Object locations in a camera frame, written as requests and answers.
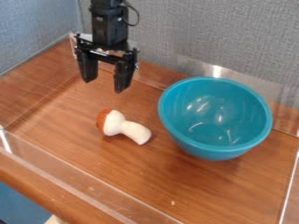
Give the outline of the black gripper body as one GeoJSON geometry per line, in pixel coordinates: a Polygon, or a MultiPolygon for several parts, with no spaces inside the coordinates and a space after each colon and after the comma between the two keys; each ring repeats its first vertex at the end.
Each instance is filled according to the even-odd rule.
{"type": "Polygon", "coordinates": [[[128,5],[90,5],[91,33],[75,33],[75,50],[90,53],[97,59],[116,65],[118,61],[137,63],[137,50],[128,44],[128,5]]]}

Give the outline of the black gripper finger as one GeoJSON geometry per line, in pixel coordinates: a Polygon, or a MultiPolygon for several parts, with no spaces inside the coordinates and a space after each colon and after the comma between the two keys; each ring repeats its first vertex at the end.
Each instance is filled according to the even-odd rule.
{"type": "Polygon", "coordinates": [[[114,67],[114,91],[121,93],[130,85],[130,80],[136,70],[136,62],[130,61],[118,61],[114,67]]]}
{"type": "Polygon", "coordinates": [[[98,76],[98,60],[89,52],[79,49],[75,50],[77,63],[81,79],[85,82],[93,81],[98,76]]]}

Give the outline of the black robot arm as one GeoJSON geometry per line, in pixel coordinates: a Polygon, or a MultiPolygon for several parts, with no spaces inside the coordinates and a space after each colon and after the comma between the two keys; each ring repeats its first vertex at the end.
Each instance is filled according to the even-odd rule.
{"type": "Polygon", "coordinates": [[[90,0],[91,33],[74,34],[74,57],[81,79],[98,77],[98,62],[114,66],[114,92],[121,93],[130,85],[137,69],[138,50],[128,44],[128,9],[136,11],[126,0],[90,0]]]}

